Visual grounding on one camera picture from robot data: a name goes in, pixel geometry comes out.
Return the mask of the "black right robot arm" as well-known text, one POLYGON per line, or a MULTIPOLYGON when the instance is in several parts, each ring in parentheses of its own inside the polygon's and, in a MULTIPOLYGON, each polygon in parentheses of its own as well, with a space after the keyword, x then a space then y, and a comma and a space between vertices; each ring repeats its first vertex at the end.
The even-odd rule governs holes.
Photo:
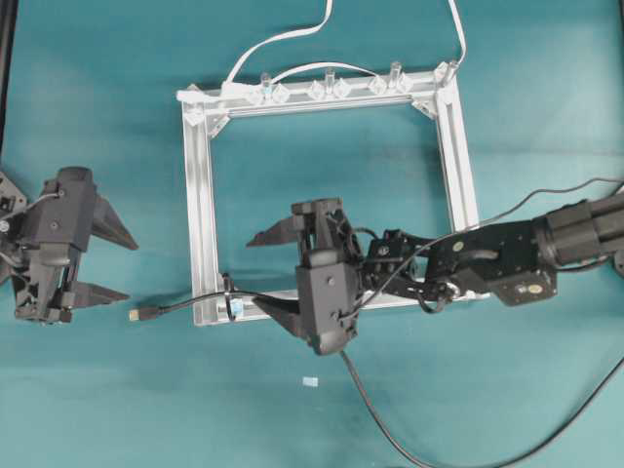
POLYGON ((367 292, 417 301, 437 313, 465 293, 492 293, 508 306, 554 296, 571 264, 623 249, 623 195, 583 200, 534 219, 493 223, 433 240, 387 230, 360 247, 340 199, 292 205, 291 216, 257 233, 252 247, 295 243, 297 298, 254 304, 319 355, 357 334, 367 292))

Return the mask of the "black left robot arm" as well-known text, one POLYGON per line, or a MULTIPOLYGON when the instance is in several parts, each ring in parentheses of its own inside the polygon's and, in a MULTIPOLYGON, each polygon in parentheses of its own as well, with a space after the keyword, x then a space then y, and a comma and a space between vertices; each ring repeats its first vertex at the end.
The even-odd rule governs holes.
POLYGON ((81 256, 93 236, 132 251, 138 248, 98 194, 91 170, 59 170, 31 203, 12 182, 1 179, 1 281, 12 283, 17 319, 69 323, 76 308, 129 298, 77 279, 81 256))

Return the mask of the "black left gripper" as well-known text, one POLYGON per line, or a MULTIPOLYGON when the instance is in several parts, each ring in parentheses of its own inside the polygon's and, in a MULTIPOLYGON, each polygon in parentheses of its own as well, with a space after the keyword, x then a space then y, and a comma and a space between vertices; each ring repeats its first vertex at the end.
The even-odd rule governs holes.
MULTIPOLYGON (((69 323, 72 308, 107 305, 130 297, 95 284, 73 282, 81 251, 64 243, 37 244, 32 240, 34 209, 57 193, 46 192, 26 203, 18 197, 9 211, 9 272, 15 293, 15 316, 35 323, 69 323)), ((91 233, 131 251, 138 249, 132 234, 110 203, 94 195, 91 233)))

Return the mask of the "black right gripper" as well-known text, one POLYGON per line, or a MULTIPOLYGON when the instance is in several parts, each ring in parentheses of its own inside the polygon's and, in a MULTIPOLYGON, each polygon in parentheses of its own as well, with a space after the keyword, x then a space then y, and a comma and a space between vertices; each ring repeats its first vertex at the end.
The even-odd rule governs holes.
MULTIPOLYGON (((247 248, 277 246, 297 242, 299 265, 303 256, 316 249, 332 249, 339 258, 353 265, 359 276, 362 293, 364 288, 360 278, 364 260, 362 249, 341 198, 322 198, 296 202, 291 206, 292 216, 281 219, 266 230, 256 233, 246 244, 247 248)), ((310 341, 305 316, 297 299, 284 299, 272 296, 256 297, 253 303, 275 320, 291 335, 310 341)))

